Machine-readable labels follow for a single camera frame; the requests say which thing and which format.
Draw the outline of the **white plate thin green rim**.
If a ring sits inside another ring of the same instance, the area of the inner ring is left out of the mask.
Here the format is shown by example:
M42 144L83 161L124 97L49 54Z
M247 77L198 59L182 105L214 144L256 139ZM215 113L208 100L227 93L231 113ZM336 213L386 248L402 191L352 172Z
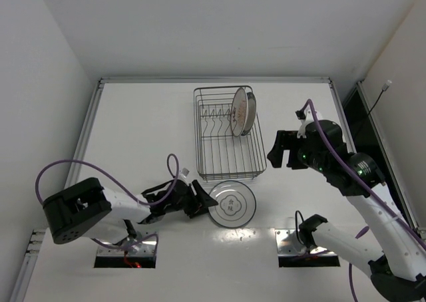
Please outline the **white plate thin green rim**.
M256 214L256 197L242 182L220 182L211 189L210 197L218 203L209 207L210 219L217 226L227 229L241 228L249 224Z

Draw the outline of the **orange sunburst plate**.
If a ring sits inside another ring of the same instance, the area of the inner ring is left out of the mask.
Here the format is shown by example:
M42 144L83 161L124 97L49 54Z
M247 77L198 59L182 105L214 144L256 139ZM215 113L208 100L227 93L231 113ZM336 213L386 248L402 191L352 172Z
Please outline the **orange sunburst plate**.
M241 136L247 119L248 98L245 88L240 87L234 95L230 111L230 126L233 136Z

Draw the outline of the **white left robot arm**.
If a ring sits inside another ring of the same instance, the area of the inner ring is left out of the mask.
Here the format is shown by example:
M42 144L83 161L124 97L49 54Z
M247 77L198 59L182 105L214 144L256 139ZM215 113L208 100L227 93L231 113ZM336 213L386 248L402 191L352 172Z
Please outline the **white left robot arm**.
M179 211L192 219L218 204L197 180L169 180L141 196L146 205L102 187L97 178L87 178L48 197L42 207L55 244L88 237L120 245L136 237L134 223L153 224Z

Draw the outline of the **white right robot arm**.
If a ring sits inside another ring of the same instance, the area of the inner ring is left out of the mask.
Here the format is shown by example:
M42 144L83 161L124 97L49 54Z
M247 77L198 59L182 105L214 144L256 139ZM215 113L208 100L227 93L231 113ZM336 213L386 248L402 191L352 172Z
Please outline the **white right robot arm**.
M292 237L300 255L322 247L362 271L388 301L425 298L425 242L408 226L387 190L384 176L364 153L349 152L341 127L330 120L304 121L299 130L279 130L267 155L273 168L312 169L359 212L380 247L375 249L314 214L296 225Z

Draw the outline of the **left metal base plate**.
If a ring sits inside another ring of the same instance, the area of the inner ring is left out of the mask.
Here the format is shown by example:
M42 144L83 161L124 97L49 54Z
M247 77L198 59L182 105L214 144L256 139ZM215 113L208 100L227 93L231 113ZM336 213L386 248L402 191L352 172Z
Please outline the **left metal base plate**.
M135 238L126 237L116 245L97 239L94 242L99 247L98 256L112 257L127 254L130 257L153 258L156 257L158 239L156 231L142 233L138 231Z

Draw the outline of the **metal base plate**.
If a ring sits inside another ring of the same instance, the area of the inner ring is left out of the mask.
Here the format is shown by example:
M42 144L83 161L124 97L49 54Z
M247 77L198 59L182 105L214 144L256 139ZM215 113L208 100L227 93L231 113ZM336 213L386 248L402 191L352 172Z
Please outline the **metal base plate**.
M295 229L275 229L274 233L279 257L336 256L323 247L307 249L297 240Z
M135 238L126 237L116 245L97 239L94 242L99 247L98 256L112 257L127 254L130 257L153 258L156 257L158 239L156 231L142 233L138 231Z

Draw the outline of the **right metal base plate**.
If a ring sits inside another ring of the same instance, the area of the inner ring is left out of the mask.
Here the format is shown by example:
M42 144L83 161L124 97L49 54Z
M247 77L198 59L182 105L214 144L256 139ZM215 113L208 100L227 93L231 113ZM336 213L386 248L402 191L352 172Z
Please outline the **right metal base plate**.
M279 257L336 256L323 247L307 249L297 240L295 229L275 229L274 233Z

